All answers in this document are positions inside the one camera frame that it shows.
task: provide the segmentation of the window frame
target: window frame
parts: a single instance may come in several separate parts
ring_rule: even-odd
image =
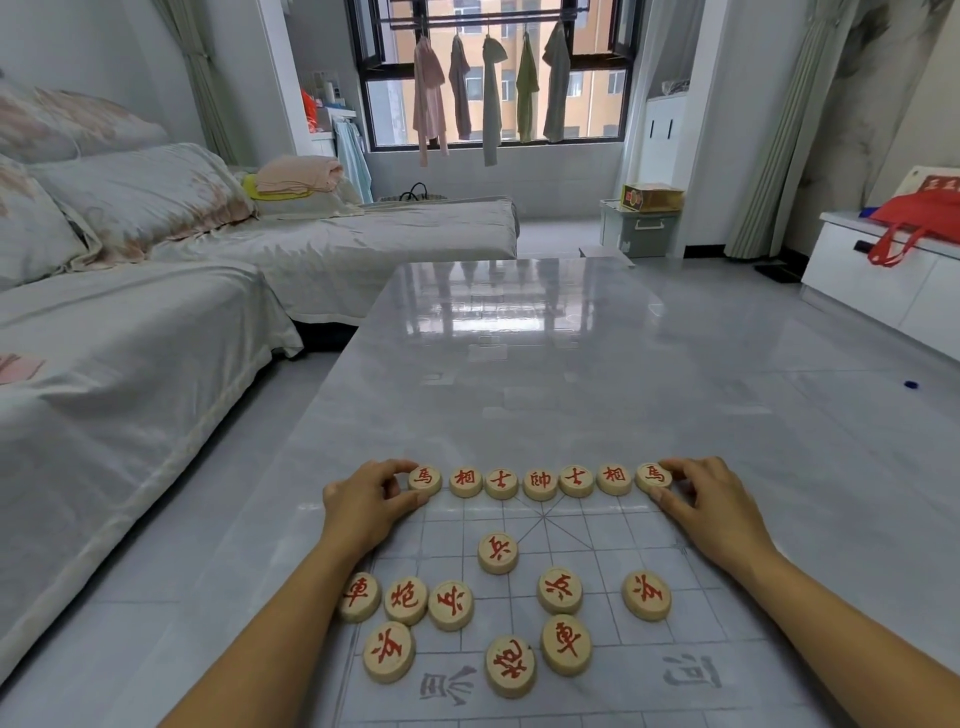
[[[378,152],[402,152],[417,149],[416,143],[379,145],[376,142],[376,133],[373,129],[373,114],[371,109],[371,95],[368,88],[369,82],[377,81],[404,81],[413,80],[414,65],[408,63],[387,63],[384,61],[384,42],[383,32],[385,25],[380,20],[381,2],[390,3],[391,0],[345,0],[347,5],[348,24],[350,29],[350,43],[353,48],[354,61],[356,63],[357,74],[360,78],[361,99],[364,107],[364,116],[366,117],[368,148],[371,153]],[[409,0],[411,15],[415,18],[425,18],[426,28],[417,28],[414,31],[416,42],[424,35],[429,37],[429,14],[427,11],[427,0]],[[575,139],[563,139],[559,142],[550,142],[547,139],[534,139],[523,143],[519,139],[516,141],[504,141],[502,146],[558,146],[562,144],[605,144],[622,143],[626,136],[627,118],[630,112],[630,87],[634,71],[634,59],[639,45],[639,39],[642,37],[642,28],[640,27],[643,17],[643,7],[647,0],[612,0],[610,37],[608,43],[608,52],[574,54],[573,38],[575,33],[575,12],[579,7],[583,7],[584,0],[561,0],[561,10],[571,13],[568,18],[562,22],[564,24],[564,35],[566,37],[567,50],[570,54],[571,71],[603,71],[603,70],[622,70],[624,71],[623,100],[620,105],[619,134],[617,136],[581,136]],[[363,5],[372,19],[373,37],[376,53],[373,57],[364,56],[364,29],[361,28],[358,20],[357,5]],[[630,27],[625,31],[621,28],[620,20],[629,18]],[[624,37],[629,42],[621,42]],[[482,144],[476,142],[458,142],[457,149],[471,149],[481,147]]]

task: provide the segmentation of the forearm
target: forearm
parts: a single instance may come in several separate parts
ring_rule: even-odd
[[[293,725],[355,563],[321,540],[161,727]]]
[[[787,559],[771,556],[741,582],[858,725],[960,724],[960,677]]]

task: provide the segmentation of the cardboard box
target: cardboard box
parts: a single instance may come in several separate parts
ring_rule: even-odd
[[[620,204],[633,212],[678,212],[684,191],[665,184],[624,184]]]

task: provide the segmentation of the white tv stand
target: white tv stand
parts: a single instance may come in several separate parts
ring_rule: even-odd
[[[900,265],[883,268],[871,265],[866,253],[884,226],[854,212],[825,212],[821,219],[804,299],[815,297],[811,291],[823,294],[960,360],[960,245],[923,238]],[[901,232],[896,239],[908,237]]]

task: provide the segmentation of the pillow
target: pillow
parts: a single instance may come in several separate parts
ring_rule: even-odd
[[[102,249],[95,262],[136,262],[161,240],[252,217],[223,160],[196,144],[35,164],[31,172]]]
[[[0,79],[0,154],[17,161],[64,161],[169,140],[163,127],[106,99]]]
[[[65,270],[86,253],[27,168],[0,157],[0,291]]]

